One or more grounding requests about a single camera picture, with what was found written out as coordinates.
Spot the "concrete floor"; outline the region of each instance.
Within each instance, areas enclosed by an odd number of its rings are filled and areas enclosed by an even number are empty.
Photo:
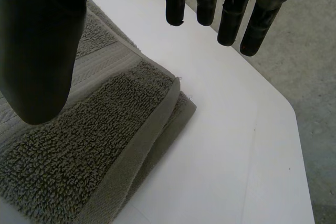
[[[223,2],[217,2],[215,31]],[[233,44],[238,52],[254,2],[250,0]],[[196,10],[196,0],[186,3]],[[258,54],[244,58],[293,106],[315,221],[335,224],[336,0],[285,2]]]

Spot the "gray towel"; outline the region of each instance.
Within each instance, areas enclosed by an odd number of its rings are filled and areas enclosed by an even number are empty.
[[[1,224],[110,223],[195,109],[179,79],[88,0],[60,116],[25,125],[0,97]],[[8,204],[17,218],[5,216]]]

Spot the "towel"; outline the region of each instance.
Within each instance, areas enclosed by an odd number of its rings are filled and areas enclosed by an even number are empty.
[[[0,94],[0,223],[111,223],[196,106],[87,1],[61,114],[23,123]]]

